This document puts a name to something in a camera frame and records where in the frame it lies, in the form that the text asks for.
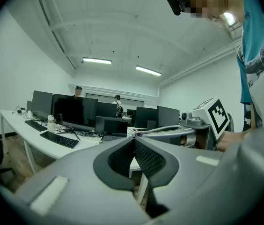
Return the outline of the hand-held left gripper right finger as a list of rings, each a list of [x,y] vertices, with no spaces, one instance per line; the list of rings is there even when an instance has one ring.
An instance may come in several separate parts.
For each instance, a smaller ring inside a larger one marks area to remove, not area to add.
[[[137,225],[264,225],[264,126],[224,153],[138,137],[135,157],[149,167]]]

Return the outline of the white drinking bottle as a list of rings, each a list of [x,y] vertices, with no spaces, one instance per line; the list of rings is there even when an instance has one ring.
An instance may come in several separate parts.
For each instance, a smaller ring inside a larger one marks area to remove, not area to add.
[[[47,119],[47,130],[54,133],[55,131],[55,119],[53,115],[49,115]]]

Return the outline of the grey laptop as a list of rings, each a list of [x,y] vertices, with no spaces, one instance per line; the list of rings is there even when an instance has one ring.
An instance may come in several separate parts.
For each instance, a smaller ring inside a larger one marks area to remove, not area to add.
[[[127,137],[128,122],[122,120],[105,120],[102,141],[113,141]]]

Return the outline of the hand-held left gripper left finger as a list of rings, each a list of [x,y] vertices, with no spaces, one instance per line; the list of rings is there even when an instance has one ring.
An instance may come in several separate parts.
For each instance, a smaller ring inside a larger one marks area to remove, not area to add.
[[[26,225],[148,225],[129,178],[135,139],[114,140],[57,159],[15,193],[0,195]]]

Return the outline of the person's blue printed t-shirt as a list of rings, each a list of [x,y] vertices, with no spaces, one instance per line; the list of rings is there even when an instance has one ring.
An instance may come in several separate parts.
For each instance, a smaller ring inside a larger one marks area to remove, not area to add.
[[[242,45],[237,63],[245,113],[253,110],[257,128],[264,125],[264,10],[259,0],[243,0]]]

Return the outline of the small black keyboard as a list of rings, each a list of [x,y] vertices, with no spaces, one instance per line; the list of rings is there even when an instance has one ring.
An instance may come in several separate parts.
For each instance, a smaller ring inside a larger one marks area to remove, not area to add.
[[[47,130],[46,127],[42,126],[41,124],[39,124],[34,120],[26,120],[25,123],[39,132],[43,132]]]

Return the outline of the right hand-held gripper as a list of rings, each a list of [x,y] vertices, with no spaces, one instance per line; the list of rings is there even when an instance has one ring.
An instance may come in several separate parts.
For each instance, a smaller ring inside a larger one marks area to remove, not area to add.
[[[230,118],[218,97],[203,101],[189,110],[194,117],[200,117],[203,124],[200,126],[174,125],[148,130],[141,137],[150,138],[172,145],[195,145],[196,133],[206,134],[206,150],[215,150],[218,139],[230,123]]]

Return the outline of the large black monitor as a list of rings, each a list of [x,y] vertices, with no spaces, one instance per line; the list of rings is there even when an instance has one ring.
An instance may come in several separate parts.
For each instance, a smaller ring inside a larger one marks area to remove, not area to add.
[[[156,121],[157,109],[137,107],[135,116],[135,128],[147,128],[148,121]]]

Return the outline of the white ceiling pipe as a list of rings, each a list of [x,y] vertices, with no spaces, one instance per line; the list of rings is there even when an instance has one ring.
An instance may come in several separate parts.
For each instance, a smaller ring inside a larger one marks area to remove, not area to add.
[[[192,65],[191,67],[185,69],[184,71],[181,71],[173,76],[171,76],[169,79],[163,81],[160,83],[160,87],[165,86],[166,84],[169,84],[189,73],[192,73],[200,68],[203,68],[217,60],[220,60],[226,56],[231,55],[232,53],[237,51],[237,48],[241,45],[241,41],[242,39],[239,38],[235,41],[233,41],[232,43],[228,44],[227,46],[225,46],[224,48],[222,48],[221,50],[218,50],[216,53],[210,55],[209,57],[204,58],[203,60],[199,61],[198,63]]]

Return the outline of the wide curved black monitor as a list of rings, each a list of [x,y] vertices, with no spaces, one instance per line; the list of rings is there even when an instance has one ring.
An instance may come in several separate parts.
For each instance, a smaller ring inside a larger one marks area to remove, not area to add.
[[[52,113],[63,116],[63,125],[83,131],[95,129],[98,100],[85,97],[54,94]]]

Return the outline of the large black keyboard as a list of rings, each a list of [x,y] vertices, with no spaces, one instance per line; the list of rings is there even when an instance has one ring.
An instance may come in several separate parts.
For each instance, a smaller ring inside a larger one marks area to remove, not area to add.
[[[74,139],[70,139],[70,138],[66,138],[60,135],[57,135],[55,133],[49,132],[49,131],[45,131],[43,133],[40,134],[40,136],[44,139],[47,139],[53,143],[62,145],[64,147],[68,147],[73,149],[78,143],[78,140],[74,140]]]

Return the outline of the person's right forearm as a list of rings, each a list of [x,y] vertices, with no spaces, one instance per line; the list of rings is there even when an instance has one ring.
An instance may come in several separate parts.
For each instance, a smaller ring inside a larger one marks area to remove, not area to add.
[[[243,141],[252,131],[253,129],[239,133],[224,131],[218,139],[216,150],[225,151],[232,143]]]

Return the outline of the black flat monitor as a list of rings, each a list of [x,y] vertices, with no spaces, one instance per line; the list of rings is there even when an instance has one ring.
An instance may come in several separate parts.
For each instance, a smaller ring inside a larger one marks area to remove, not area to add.
[[[32,98],[32,112],[40,118],[48,119],[51,115],[52,101],[52,93],[35,90]]]

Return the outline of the black monitor with stand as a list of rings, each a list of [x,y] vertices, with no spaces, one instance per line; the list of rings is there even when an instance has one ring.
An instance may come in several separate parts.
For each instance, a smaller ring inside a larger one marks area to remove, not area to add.
[[[156,127],[167,127],[179,124],[180,112],[177,109],[157,106]]]

